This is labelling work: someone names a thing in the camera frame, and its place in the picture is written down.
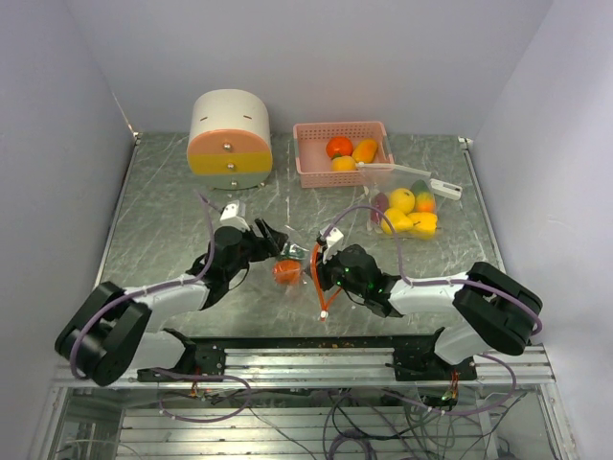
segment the cylindrical container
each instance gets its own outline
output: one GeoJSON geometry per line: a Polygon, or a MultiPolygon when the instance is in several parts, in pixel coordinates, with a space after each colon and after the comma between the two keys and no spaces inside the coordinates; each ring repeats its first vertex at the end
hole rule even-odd
{"type": "Polygon", "coordinates": [[[203,94],[193,105],[188,163],[217,189],[260,185],[272,171],[268,111],[240,89],[203,94]]]}

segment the orange fruit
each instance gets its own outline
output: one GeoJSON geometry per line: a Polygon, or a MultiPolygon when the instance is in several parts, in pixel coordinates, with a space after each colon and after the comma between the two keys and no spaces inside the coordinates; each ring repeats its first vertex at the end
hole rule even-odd
{"type": "Polygon", "coordinates": [[[353,153],[352,141],[344,136],[332,137],[326,145],[326,153],[330,158],[335,156],[351,156],[353,153]]]}
{"type": "Polygon", "coordinates": [[[278,261],[272,269],[275,281],[280,285],[297,285],[302,267],[300,262],[291,259],[278,261]]]}
{"type": "Polygon", "coordinates": [[[337,156],[332,160],[333,171],[355,171],[355,160],[350,156],[337,156]]]}

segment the yellow fruit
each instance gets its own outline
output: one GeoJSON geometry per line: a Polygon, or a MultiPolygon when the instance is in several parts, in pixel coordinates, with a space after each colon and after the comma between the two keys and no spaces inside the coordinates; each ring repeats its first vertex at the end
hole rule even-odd
{"type": "Polygon", "coordinates": [[[355,171],[355,160],[350,156],[337,156],[332,160],[333,171],[355,171]]]}
{"type": "MultiPolygon", "coordinates": [[[[388,209],[385,212],[385,216],[390,220],[392,227],[394,227],[397,233],[408,232],[413,228],[413,221],[407,218],[404,213],[397,208],[388,209]]],[[[390,226],[383,218],[381,219],[381,230],[388,235],[392,235],[392,229],[390,229],[390,226]]]]}
{"type": "Polygon", "coordinates": [[[433,213],[411,213],[407,216],[413,222],[413,233],[423,240],[430,240],[437,231],[439,218],[433,213]]]}
{"type": "Polygon", "coordinates": [[[364,139],[352,153],[355,163],[373,163],[378,147],[375,139],[364,139]]]}
{"type": "Polygon", "coordinates": [[[415,208],[415,195],[409,189],[395,189],[390,193],[390,206],[409,214],[415,208]]]}

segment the pink basket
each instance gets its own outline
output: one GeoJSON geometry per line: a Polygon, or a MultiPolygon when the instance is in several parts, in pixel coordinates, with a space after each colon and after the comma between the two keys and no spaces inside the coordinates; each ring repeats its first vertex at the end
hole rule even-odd
{"type": "Polygon", "coordinates": [[[302,123],[294,126],[294,151],[300,185],[304,189],[364,185],[360,171],[331,171],[326,154],[328,141],[335,136],[349,137],[353,146],[363,139],[379,143],[374,163],[394,164],[390,143],[381,122],[302,123]]]}

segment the white wall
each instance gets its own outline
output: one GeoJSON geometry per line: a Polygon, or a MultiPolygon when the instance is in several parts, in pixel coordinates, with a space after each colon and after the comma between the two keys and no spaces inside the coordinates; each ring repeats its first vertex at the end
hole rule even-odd
{"type": "Polygon", "coordinates": [[[473,137],[551,0],[68,0],[137,130],[187,131],[202,93],[271,126],[381,120],[473,137]]]}
{"type": "Polygon", "coordinates": [[[556,0],[474,143],[507,268],[543,298],[540,338],[590,460],[613,455],[611,24],[609,1],[556,0]]]}
{"type": "Polygon", "coordinates": [[[24,459],[133,142],[61,0],[0,3],[0,446],[24,459]]]}

